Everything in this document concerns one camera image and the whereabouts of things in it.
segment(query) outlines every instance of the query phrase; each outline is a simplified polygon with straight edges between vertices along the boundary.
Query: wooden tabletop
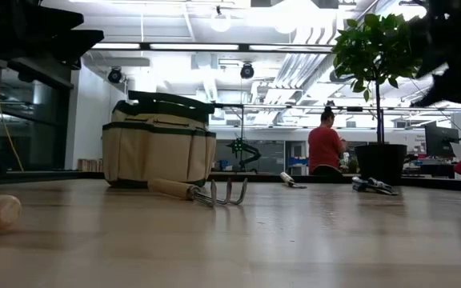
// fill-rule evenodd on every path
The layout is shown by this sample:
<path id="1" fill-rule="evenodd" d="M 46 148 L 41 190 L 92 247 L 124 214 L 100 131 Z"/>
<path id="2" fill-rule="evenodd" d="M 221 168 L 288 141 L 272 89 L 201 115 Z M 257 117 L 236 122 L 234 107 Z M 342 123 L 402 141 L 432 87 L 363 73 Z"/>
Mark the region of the wooden tabletop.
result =
<path id="1" fill-rule="evenodd" d="M 401 189 L 249 183 L 208 209 L 101 180 L 0 186 L 23 204 L 0 287 L 461 287 L 461 192 Z"/>

